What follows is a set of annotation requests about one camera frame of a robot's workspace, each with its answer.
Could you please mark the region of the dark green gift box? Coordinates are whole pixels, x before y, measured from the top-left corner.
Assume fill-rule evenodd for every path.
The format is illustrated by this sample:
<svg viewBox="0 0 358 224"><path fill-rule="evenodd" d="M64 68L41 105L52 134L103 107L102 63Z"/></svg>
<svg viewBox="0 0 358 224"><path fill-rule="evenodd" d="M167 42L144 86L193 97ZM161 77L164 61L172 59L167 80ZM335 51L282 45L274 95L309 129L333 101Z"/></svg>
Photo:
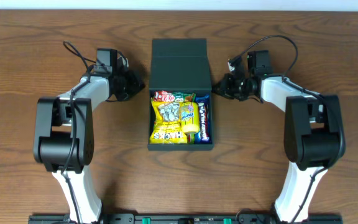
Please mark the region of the dark green gift box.
<svg viewBox="0 0 358 224"><path fill-rule="evenodd" d="M208 144L151 144L150 151L210 151L214 147L211 70L206 39L154 39L149 80L149 96L156 91L194 93L209 96Z"/></svg>

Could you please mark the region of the yellow Hacks candy bag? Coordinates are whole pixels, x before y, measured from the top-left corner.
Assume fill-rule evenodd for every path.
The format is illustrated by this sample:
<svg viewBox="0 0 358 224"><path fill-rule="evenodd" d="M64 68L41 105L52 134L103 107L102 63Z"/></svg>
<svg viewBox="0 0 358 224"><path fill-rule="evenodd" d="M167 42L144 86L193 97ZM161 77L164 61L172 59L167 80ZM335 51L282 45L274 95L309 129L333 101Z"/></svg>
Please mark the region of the yellow Hacks candy bag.
<svg viewBox="0 0 358 224"><path fill-rule="evenodd" d="M178 102L151 100L155 112L155 123L149 138L151 144L186 144L187 137L181 127Z"/></svg>

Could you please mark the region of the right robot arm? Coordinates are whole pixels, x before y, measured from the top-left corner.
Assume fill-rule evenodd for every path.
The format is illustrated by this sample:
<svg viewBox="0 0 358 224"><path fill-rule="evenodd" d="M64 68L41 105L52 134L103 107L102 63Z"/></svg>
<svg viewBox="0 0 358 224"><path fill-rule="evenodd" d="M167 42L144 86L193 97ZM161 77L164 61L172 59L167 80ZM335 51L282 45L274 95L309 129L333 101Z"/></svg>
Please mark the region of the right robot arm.
<svg viewBox="0 0 358 224"><path fill-rule="evenodd" d="M273 72L266 50L228 61L229 73L213 92L230 100L254 96L285 113L283 145L289 160L282 191L264 223L308 223L308 207L323 175L344 155L346 142L337 95L322 95Z"/></svg>

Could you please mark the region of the green Haribo gummy bag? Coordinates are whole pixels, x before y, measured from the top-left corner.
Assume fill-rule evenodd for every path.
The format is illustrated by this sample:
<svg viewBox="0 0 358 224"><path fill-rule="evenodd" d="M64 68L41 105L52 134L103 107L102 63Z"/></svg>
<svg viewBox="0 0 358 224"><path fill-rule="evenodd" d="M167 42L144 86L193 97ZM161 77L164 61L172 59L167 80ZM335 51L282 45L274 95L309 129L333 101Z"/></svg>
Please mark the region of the green Haribo gummy bag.
<svg viewBox="0 0 358 224"><path fill-rule="evenodd" d="M188 144L194 144L194 142L195 142L195 134L191 133L191 134L187 134L186 136L187 136Z"/></svg>

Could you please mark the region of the green red snack bar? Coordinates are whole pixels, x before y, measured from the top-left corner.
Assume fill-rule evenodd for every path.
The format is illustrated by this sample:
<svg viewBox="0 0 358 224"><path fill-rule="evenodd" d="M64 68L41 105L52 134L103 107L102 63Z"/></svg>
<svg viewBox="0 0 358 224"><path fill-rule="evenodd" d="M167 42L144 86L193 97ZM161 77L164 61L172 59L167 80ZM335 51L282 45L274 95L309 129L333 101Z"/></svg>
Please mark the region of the green red snack bar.
<svg viewBox="0 0 358 224"><path fill-rule="evenodd" d="M152 101L166 102L166 103L183 103L183 102L193 102L195 100L195 93L183 93L183 92L172 92L159 90L156 91L152 97Z"/></svg>

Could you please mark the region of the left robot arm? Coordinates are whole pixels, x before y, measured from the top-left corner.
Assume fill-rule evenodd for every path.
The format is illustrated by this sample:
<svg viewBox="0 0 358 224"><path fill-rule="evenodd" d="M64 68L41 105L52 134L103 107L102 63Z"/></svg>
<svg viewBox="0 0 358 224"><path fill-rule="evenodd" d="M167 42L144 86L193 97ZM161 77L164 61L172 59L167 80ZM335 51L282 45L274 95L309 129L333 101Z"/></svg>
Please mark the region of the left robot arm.
<svg viewBox="0 0 358 224"><path fill-rule="evenodd" d="M116 49L98 49L96 59L82 57L75 47L64 46L80 57L86 71L71 90L37 102L34 159L60 184L70 212L32 215L29 223L99 223L103 204L91 177L94 153L93 111L112 96L127 101L144 88L140 75L129 68Z"/></svg>

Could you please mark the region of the yellow Mentos gum bottle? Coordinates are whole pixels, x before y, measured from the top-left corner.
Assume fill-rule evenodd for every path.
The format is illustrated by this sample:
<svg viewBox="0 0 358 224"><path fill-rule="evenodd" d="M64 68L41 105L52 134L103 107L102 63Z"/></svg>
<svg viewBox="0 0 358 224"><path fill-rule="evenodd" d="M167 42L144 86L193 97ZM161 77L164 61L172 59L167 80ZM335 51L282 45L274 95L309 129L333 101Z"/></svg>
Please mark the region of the yellow Mentos gum bottle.
<svg viewBox="0 0 358 224"><path fill-rule="evenodd" d="M195 102L181 104L180 119L185 134L196 134L200 131L198 105Z"/></svg>

